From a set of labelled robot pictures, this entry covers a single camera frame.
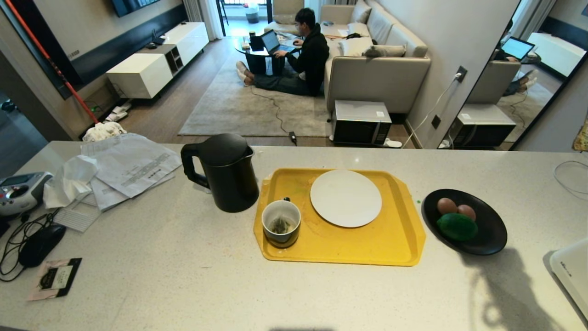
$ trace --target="black hoodie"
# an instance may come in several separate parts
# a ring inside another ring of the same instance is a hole
[[[295,58],[291,53],[286,54],[288,63],[296,72],[306,73],[306,85],[312,96],[320,91],[320,85],[325,79],[325,63],[329,58],[329,47],[325,36],[320,33],[317,23],[304,40],[300,56]]]

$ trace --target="electric kettle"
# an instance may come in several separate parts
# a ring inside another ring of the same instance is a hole
[[[259,197],[253,172],[253,150],[237,134],[214,135],[200,144],[182,147],[184,173],[194,183],[209,188],[219,209],[237,213],[251,207]],[[204,176],[196,173],[192,157],[200,159]]]

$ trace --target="computer mouse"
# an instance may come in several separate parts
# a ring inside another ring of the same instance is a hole
[[[35,232],[22,247],[18,261],[22,266],[36,267],[64,237],[65,226],[51,225]]]

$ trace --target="kettle lid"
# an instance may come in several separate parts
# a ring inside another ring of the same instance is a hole
[[[198,145],[198,157],[212,167],[228,166],[246,156],[248,145],[245,138],[234,133],[213,135]]]

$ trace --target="man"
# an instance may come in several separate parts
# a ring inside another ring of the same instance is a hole
[[[510,29],[512,29],[512,27],[513,20],[511,19],[509,23],[506,25],[506,29],[504,33],[502,33],[502,38],[500,40],[506,37],[506,35],[510,32]],[[495,61],[519,62],[518,59],[516,59],[515,57],[508,56],[508,54],[504,52],[504,50],[502,50],[502,45],[500,44],[500,41],[498,42],[498,45],[496,45],[496,50],[496,56],[494,56]],[[537,75],[537,72],[537,69],[533,69],[527,72],[518,80],[510,82],[509,86],[506,88],[506,91],[502,96],[507,97],[515,93],[524,93],[525,91],[527,91],[531,86],[537,83],[537,77],[535,77]]]
[[[276,51],[276,58],[286,57],[292,68],[299,73],[295,77],[267,76],[253,74],[242,61],[237,62],[237,74],[245,86],[255,85],[264,90],[274,90],[297,95],[316,96],[325,77],[325,63],[329,58],[329,47],[325,36],[320,33],[315,12],[310,8],[301,9],[295,17],[296,29],[305,40],[296,39],[295,45],[302,44],[300,55],[294,57],[286,51]]]

